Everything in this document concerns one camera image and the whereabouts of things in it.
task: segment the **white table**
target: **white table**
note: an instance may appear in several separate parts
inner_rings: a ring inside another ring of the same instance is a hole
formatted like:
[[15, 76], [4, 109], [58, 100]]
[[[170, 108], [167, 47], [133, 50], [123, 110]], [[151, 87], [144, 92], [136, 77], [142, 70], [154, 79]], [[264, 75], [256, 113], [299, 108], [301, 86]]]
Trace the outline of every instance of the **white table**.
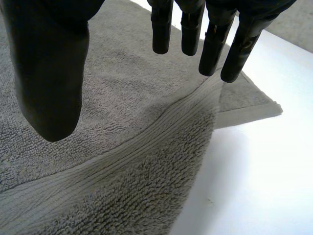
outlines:
[[264, 31], [243, 70], [284, 112], [213, 133], [171, 235], [313, 234], [313, 54]]

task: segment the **black robotic finger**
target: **black robotic finger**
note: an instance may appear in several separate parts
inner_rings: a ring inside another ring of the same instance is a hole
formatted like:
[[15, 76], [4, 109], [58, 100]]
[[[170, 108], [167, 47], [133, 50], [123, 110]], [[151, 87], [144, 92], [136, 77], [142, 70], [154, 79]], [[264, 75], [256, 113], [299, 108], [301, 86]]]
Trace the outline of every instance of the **black robotic finger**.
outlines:
[[223, 2], [220, 4], [215, 2], [206, 1], [210, 22], [199, 64], [199, 72], [205, 76], [211, 76], [215, 72], [237, 11], [232, 1], [220, 1]]
[[41, 1], [0, 0], [20, 109], [47, 141], [75, 129], [89, 46], [87, 21], [56, 21]]
[[193, 56], [196, 54], [199, 44], [201, 23], [205, 7], [205, 1], [201, 0], [200, 7], [192, 13], [182, 13], [181, 18], [181, 50], [184, 54]]
[[168, 52], [170, 37], [173, 0], [148, 1], [152, 5], [151, 22], [153, 30], [152, 49], [157, 54]]
[[273, 16], [261, 20], [240, 14], [240, 23], [235, 39], [221, 72], [221, 79], [224, 82], [231, 83], [237, 79], [262, 30], [269, 26], [275, 18], [276, 16]]
[[221, 79], [233, 82], [238, 77], [263, 29], [296, 0], [238, 0], [239, 27], [228, 53]]

